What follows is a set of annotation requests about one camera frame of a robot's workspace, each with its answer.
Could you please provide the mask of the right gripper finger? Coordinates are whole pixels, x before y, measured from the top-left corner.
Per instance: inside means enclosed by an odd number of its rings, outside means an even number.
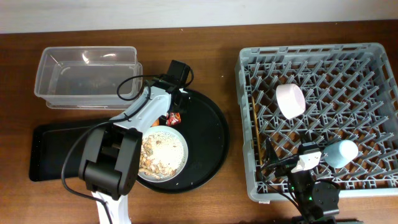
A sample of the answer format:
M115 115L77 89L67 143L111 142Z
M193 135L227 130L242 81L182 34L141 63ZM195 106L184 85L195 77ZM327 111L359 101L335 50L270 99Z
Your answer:
M300 147L318 148L318 144L312 141L305 133L300 133L300 141Z
M274 150L274 147L272 146L271 139L267 138L265 140L265 142L266 142L265 161L266 162L277 162L279 160L279 158Z

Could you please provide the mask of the wooden chopstick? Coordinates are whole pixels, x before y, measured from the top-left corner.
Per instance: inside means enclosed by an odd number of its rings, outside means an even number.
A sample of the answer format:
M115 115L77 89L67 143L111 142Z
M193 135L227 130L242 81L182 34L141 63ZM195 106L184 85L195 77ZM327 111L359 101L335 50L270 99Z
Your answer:
M260 166L262 166L263 165L263 161L262 161L263 153L261 151L261 140L259 137L259 126L258 126L258 122L257 122L256 104L255 104L253 96L251 97L251 102L252 102L252 107L253 107L254 127L255 127L255 134L256 134L257 150L258 150L258 155L259 155L259 164L260 164Z

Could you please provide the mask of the red snack wrapper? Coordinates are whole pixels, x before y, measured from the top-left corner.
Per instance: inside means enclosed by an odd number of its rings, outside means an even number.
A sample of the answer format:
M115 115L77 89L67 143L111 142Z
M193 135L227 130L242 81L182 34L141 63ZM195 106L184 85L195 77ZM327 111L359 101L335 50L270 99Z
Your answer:
M174 126L176 124L181 123L182 119L180 117L180 113L170 112L166 116L166 125Z

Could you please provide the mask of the blue cup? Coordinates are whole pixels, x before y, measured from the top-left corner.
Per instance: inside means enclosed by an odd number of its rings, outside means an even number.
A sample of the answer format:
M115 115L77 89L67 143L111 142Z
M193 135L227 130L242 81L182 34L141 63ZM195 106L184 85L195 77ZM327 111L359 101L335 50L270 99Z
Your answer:
M358 146L350 140L342 140L327 146L323 153L325 162L335 168L340 169L347 165L358 155Z

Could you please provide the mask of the orange carrot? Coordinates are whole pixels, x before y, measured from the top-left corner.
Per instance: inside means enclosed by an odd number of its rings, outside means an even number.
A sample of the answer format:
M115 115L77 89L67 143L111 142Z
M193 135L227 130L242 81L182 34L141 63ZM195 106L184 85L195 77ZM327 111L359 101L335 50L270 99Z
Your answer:
M157 119L157 120L152 124L152 127L158 126L158 125L159 125L159 120Z

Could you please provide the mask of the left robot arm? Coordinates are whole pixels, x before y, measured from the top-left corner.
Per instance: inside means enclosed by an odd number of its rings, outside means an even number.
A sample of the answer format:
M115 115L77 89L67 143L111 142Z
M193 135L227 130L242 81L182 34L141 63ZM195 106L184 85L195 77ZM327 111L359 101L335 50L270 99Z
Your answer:
M78 176L91 191L101 223L130 223L127 195L138 173L142 136L187 97L183 81L155 78L123 113L85 131Z

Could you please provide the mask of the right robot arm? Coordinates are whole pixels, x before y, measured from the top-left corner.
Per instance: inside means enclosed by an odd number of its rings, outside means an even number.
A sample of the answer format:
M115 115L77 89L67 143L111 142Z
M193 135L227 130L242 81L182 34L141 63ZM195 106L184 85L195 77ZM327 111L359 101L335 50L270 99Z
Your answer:
M288 199L300 212L292 223L336 223L340 186L325 179L314 179L311 170L319 165L323 150L306 135L300 136L301 144L296 154L279 158L271 143L265 139L265 164L260 168L262 182L279 195ZM265 179L266 174L287 179L288 194L277 190Z

